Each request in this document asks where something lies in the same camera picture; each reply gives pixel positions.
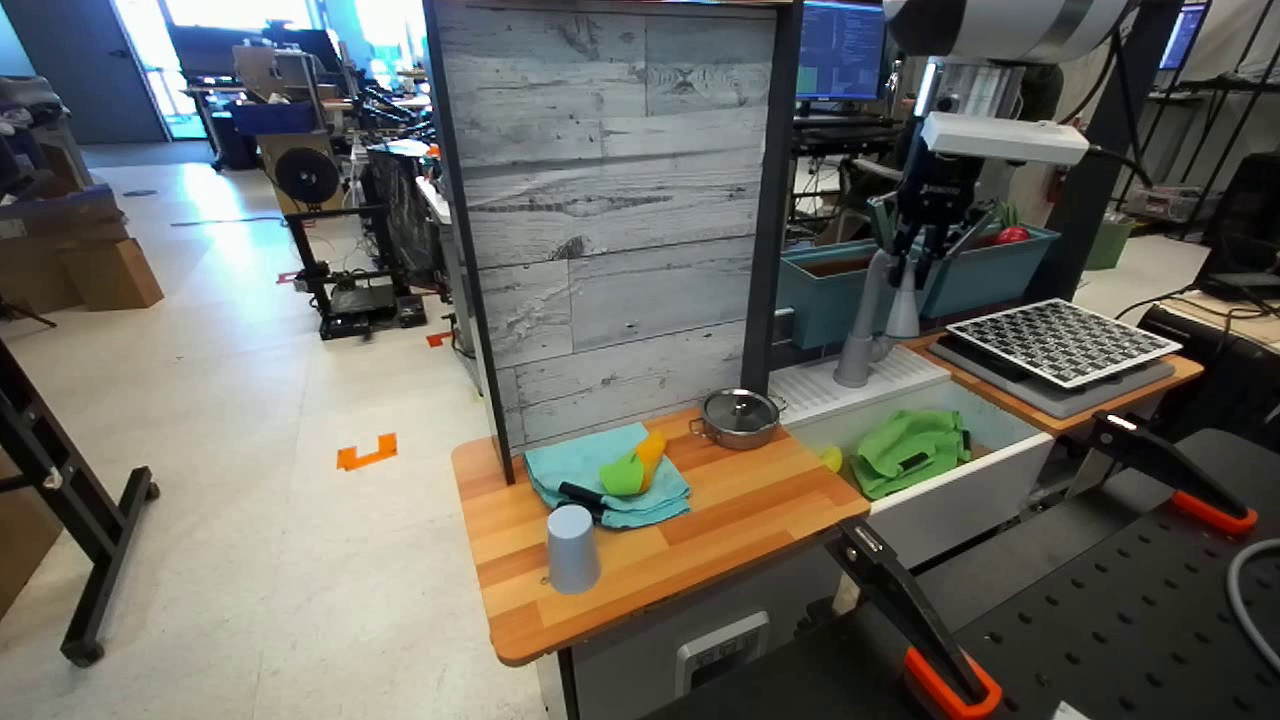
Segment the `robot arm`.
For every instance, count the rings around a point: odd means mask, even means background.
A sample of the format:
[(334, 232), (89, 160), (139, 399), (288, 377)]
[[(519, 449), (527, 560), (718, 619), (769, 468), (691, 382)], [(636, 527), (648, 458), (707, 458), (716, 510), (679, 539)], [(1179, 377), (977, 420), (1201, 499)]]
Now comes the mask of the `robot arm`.
[[(1128, 0), (882, 0), (888, 36), (905, 55), (1059, 65), (1090, 51)], [(985, 160), (1072, 169), (1090, 139), (1064, 119), (1011, 119), (970, 108), (916, 103), (916, 131), (901, 180), (905, 232), (892, 313), (918, 306), (918, 274), (970, 209)]]

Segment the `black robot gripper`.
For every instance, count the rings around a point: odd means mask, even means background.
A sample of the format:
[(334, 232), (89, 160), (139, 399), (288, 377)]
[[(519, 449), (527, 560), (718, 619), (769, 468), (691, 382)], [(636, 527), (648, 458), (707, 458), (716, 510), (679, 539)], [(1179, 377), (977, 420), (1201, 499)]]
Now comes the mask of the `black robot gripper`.
[[(882, 195), (866, 198), (866, 223), (882, 253), (901, 253), (905, 227), (949, 227), (967, 215), (977, 195), (978, 160), (949, 156), (923, 143), (923, 124), (909, 131), (905, 180)], [(944, 321), (961, 306), (961, 293), (967, 287), (967, 266), (978, 254), (985, 238), (996, 232), (990, 213), (977, 213), (963, 219), (944, 254), (937, 258), (923, 287), (923, 314)]]

